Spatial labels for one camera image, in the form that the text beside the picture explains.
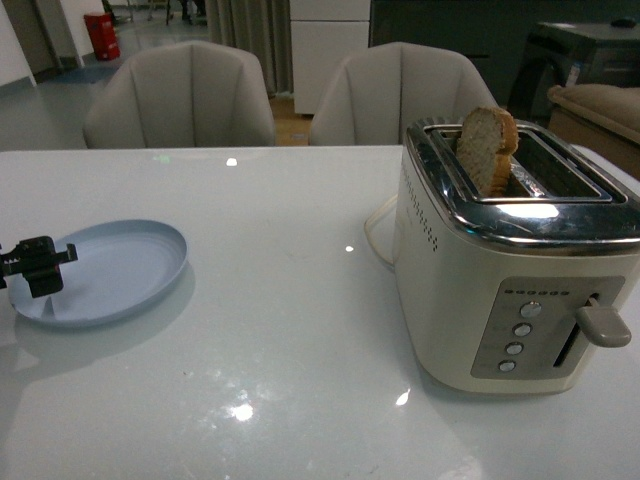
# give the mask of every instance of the toaster lever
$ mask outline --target toaster lever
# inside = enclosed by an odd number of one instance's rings
[[[593,297],[578,309],[576,322],[587,339],[598,347],[624,347],[631,341],[631,332],[618,310],[600,306]]]

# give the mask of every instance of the toaster control panel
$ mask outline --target toaster control panel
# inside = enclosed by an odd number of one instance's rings
[[[471,375],[543,380],[570,375],[589,341],[576,311],[590,297],[611,305],[624,277],[510,277],[502,281]]]

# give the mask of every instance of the wall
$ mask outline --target wall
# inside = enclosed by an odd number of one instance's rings
[[[31,82],[35,84],[27,60],[22,53],[22,48],[20,48],[18,37],[16,37],[2,2],[0,2],[0,65],[2,65],[0,86],[22,78],[30,78]]]
[[[82,57],[93,53],[91,39],[84,24],[84,14],[104,12],[102,0],[60,0],[64,16],[69,25],[69,31],[80,56],[80,65],[84,65]]]

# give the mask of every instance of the toaster button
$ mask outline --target toaster button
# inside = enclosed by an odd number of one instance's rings
[[[511,342],[504,348],[505,352],[507,352],[509,355],[518,355],[522,352],[523,349],[524,345],[522,345],[520,342]]]
[[[526,337],[531,333],[533,327],[529,323],[519,323],[513,327],[513,333],[516,337]]]
[[[542,312],[542,305],[538,302],[529,302],[525,303],[522,307],[520,307],[520,315],[523,318],[533,318],[540,315]]]
[[[514,368],[516,368],[516,362],[513,360],[503,360],[498,364],[498,368],[501,372],[507,373],[511,372]]]

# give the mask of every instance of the white toaster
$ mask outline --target white toaster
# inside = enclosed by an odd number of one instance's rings
[[[461,128],[422,120],[405,137],[393,259],[415,353],[458,390],[565,391],[595,346],[631,340],[617,309],[640,275],[640,200],[526,122],[506,195],[482,198]]]

